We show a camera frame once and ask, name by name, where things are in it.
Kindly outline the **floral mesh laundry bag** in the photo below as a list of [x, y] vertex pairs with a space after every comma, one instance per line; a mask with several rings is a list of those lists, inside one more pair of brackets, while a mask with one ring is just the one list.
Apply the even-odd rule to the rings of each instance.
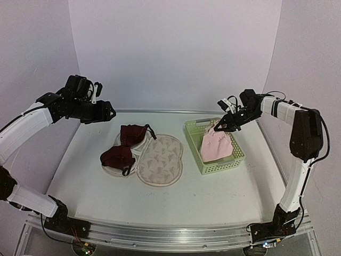
[[[130, 175], [137, 175], [144, 184], [151, 187], [167, 187], [176, 183], [183, 172], [183, 145], [170, 135], [157, 134], [156, 139], [148, 132], [146, 135], [146, 142], [133, 147], [137, 163]], [[114, 146], [119, 144], [118, 135]], [[102, 168], [113, 176], [123, 177], [119, 173], [110, 173], [105, 167]]]

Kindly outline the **dark red bra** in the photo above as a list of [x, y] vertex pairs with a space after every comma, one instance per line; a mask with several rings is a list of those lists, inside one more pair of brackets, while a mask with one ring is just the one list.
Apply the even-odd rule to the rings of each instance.
[[129, 176], [137, 163], [133, 147], [146, 142], [147, 132], [153, 139], [157, 138], [149, 124], [144, 126], [122, 125], [119, 134], [120, 144], [112, 146], [100, 156], [102, 167], [105, 167], [110, 173], [119, 173], [124, 177]]

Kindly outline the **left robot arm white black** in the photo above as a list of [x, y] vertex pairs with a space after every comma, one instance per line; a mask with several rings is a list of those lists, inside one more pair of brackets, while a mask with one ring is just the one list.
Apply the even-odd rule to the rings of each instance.
[[22, 148], [27, 148], [27, 142], [40, 131], [61, 119], [77, 119], [85, 125], [111, 121], [116, 112], [109, 101], [100, 100], [102, 89], [100, 82], [71, 75], [64, 87], [43, 94], [1, 128], [1, 201], [38, 214], [48, 231], [87, 238], [91, 223], [71, 217], [69, 208], [61, 200], [18, 181], [7, 162]]

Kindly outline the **pink bra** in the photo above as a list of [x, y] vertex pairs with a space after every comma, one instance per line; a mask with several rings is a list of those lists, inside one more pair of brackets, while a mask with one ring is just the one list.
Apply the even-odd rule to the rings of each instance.
[[204, 163], [230, 157], [232, 153], [232, 140], [227, 133], [215, 132], [213, 127], [206, 131], [200, 148], [200, 155]]

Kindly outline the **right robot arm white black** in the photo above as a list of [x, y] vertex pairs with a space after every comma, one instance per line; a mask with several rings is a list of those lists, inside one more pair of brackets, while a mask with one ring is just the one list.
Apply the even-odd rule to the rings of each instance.
[[260, 244], [283, 239], [296, 233], [305, 211], [303, 196], [314, 164], [321, 161], [319, 153], [328, 129], [320, 112], [304, 107], [298, 102], [274, 96], [273, 92], [257, 94], [246, 89], [232, 103], [228, 98], [217, 104], [225, 115], [215, 125], [215, 131], [235, 132], [251, 121], [268, 114], [290, 125], [290, 153], [293, 157], [291, 174], [280, 203], [276, 205], [273, 219], [266, 223], [251, 223], [246, 230], [251, 234], [251, 243]]

